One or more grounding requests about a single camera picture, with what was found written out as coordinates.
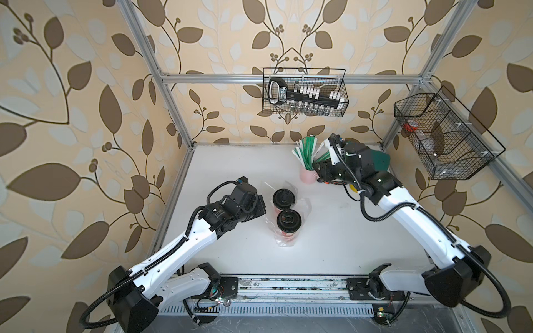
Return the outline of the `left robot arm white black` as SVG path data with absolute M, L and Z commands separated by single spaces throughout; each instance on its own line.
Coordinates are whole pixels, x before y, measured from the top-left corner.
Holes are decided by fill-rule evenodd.
M 208 263 L 180 276 L 176 272 L 237 224 L 265 215 L 264 199 L 246 177 L 230 184 L 231 194 L 196 208 L 185 231 L 165 247 L 129 270 L 123 266 L 113 270 L 107 292 L 82 313 L 79 326 L 93 330 L 118 324 L 124 332 L 143 332 L 166 303 L 217 287 L 218 273 Z

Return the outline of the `red paper cup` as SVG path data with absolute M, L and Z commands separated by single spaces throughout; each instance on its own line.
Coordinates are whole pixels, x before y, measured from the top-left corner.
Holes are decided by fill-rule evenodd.
M 276 212 L 281 212 L 293 207 L 296 203 L 296 196 L 293 191 L 282 188 L 274 192 L 272 202 Z
M 301 215 L 293 209 L 281 211 L 276 218 L 277 231 L 284 242 L 293 241 L 302 224 Z

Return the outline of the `clear plastic carrier bag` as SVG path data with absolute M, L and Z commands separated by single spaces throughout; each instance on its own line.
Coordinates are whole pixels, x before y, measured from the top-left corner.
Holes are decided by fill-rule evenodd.
M 260 190 L 265 199 L 265 222 L 279 247 L 292 247 L 312 212 L 309 198 L 287 181 L 263 182 Z

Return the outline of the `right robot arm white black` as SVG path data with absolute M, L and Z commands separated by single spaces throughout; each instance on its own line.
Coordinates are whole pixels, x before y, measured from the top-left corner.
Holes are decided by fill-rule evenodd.
M 399 269 L 382 264 L 368 275 L 369 293 L 382 298 L 386 292 L 403 291 L 433 297 L 453 308 L 462 305 L 493 319 L 510 315 L 512 302 L 505 287 L 490 272 L 491 255 L 483 246 L 470 246 L 451 233 L 437 218 L 413 198 L 390 172 L 379 171 L 373 162 L 373 151 L 360 142 L 346 142 L 332 134 L 321 145 L 329 156 L 312 164 L 325 183 L 341 182 L 355 187 L 362 216 L 373 223 L 394 218 L 422 246 L 432 265 L 420 269 Z M 502 308 L 488 311 L 466 300 L 485 279 L 495 287 Z

